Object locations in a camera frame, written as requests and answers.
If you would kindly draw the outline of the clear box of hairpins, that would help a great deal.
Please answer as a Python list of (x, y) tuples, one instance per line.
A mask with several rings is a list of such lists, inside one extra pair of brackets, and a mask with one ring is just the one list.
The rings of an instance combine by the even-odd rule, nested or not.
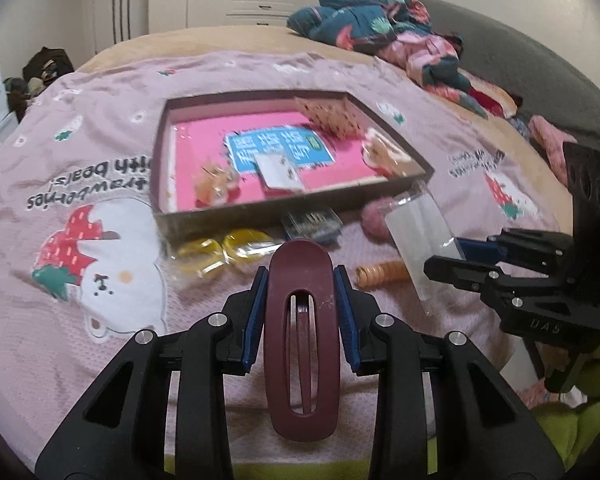
[(282, 226), (287, 240), (312, 240), (322, 246), (332, 246), (340, 237), (343, 223), (335, 211), (322, 208), (285, 214)]

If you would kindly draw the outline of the cream hair claw clip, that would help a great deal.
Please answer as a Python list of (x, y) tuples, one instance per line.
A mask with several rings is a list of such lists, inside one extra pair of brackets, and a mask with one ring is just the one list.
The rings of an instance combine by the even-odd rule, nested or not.
[(409, 154), (374, 128), (366, 130), (362, 157), (367, 166), (386, 176), (407, 177), (418, 168)]

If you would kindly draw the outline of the yellow bangles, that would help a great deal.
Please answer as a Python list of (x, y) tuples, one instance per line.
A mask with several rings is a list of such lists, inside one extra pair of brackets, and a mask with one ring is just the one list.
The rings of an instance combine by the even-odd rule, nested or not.
[(227, 268), (247, 273), (270, 258), (283, 243), (270, 234), (253, 229), (238, 229), (217, 238), (198, 238), (170, 252), (175, 281), (195, 283), (211, 280)]

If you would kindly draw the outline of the tan bed sheet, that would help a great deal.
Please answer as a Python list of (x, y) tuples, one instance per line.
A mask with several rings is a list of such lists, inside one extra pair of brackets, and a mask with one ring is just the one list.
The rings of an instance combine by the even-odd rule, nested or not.
[[(309, 53), (348, 64), (382, 66), (406, 77), (403, 70), (367, 54), (356, 53), (320, 44), (295, 35), (291, 30), (277, 26), (216, 26), (159, 32), (140, 36), (116, 44), (86, 61), (79, 67), (83, 73), (95, 73), (146, 58), (182, 58), (216, 51), (240, 51), (261, 54)], [(559, 229), (572, 230), (571, 195), (554, 176), (550, 166), (522, 136), (502, 118), (483, 119), (463, 107), (445, 99), (439, 102), (453, 113), (477, 126), (486, 140), (502, 150), (520, 166), (541, 204), (555, 217)]]

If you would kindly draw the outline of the pink book in box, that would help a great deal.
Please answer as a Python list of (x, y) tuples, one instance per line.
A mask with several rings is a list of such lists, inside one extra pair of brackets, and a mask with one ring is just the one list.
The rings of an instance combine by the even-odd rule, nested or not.
[(180, 122), (170, 142), (170, 211), (249, 204), (386, 178), (364, 159), (362, 140), (338, 140), (298, 112)]

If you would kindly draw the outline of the pearl bow hair clip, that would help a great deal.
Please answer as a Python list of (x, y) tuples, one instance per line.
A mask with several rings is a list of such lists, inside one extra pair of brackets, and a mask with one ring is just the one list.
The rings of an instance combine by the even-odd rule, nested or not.
[(194, 182), (196, 202), (204, 206), (222, 206), (230, 201), (230, 194), (239, 188), (240, 177), (233, 166), (222, 166), (208, 160), (201, 167)]

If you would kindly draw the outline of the dark shallow cardboard box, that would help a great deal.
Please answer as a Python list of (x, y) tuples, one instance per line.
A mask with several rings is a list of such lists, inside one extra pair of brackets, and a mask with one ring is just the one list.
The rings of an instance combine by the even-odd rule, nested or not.
[(166, 101), (150, 198), (175, 240), (356, 209), (433, 173), (398, 125), (350, 92), (222, 92)]

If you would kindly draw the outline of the teal floral quilt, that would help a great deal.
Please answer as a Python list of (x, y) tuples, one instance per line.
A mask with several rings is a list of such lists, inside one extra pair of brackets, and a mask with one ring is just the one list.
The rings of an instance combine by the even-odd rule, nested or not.
[(343, 50), (374, 54), (404, 32), (428, 36), (429, 13), (419, 0), (317, 0), (287, 18), (306, 39)]

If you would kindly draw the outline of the maroon oval hair clip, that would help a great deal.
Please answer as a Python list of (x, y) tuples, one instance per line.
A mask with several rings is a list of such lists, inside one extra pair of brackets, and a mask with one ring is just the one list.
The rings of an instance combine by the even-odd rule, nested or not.
[(264, 374), (275, 431), (315, 442), (337, 426), (340, 347), (332, 260), (310, 240), (280, 246), (268, 268)]

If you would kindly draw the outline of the white earring card packet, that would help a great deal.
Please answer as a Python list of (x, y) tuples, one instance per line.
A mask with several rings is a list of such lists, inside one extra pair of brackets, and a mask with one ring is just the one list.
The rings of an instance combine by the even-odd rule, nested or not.
[(265, 186), (272, 191), (300, 193), (306, 188), (298, 169), (283, 153), (255, 154), (254, 163)]

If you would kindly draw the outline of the pink fluffy pompom clip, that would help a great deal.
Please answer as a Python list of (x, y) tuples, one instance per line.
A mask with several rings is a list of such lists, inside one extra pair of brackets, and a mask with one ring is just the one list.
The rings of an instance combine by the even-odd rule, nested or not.
[(396, 203), (392, 197), (378, 198), (364, 206), (361, 211), (361, 226), (367, 236), (378, 242), (388, 242), (390, 232), (385, 216)]

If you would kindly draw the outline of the clear plastic jewelry packet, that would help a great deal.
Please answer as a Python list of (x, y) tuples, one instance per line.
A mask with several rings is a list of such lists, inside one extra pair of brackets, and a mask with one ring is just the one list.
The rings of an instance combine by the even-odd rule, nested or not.
[(384, 212), (384, 221), (425, 314), (438, 315), (451, 287), (427, 278), (425, 262), (432, 256), (463, 259), (464, 255), (426, 183), (414, 181), (397, 195)]

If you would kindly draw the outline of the pink printed blanket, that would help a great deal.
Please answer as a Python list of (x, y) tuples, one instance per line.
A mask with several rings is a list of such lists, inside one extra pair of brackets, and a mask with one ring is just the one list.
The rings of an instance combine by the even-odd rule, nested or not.
[(224, 271), (175, 289), (149, 205), (151, 151), (167, 100), (268, 89), (361, 100), (434, 168), (430, 191), (457, 235), (568, 226), (542, 159), (493, 140), (509, 125), (449, 107), (383, 62), (220, 52), (62, 77), (0, 148), (0, 433), (27, 466), (138, 330), (186, 330), (249, 285)]

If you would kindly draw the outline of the grey padded headboard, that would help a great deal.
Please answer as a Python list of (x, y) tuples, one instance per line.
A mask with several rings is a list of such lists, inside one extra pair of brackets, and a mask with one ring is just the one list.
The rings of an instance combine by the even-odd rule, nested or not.
[(534, 115), (600, 150), (600, 88), (553, 50), (493, 18), (442, 0), (420, 0), (437, 32), (463, 40), (460, 67), (519, 96)]

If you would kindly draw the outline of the black bag on floor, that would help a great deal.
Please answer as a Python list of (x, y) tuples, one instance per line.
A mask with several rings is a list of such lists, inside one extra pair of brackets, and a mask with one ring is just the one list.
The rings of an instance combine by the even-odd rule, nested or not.
[(3, 81), (8, 108), (21, 122), (29, 105), (46, 88), (62, 76), (74, 71), (69, 55), (64, 49), (42, 47), (22, 69), (21, 77)]

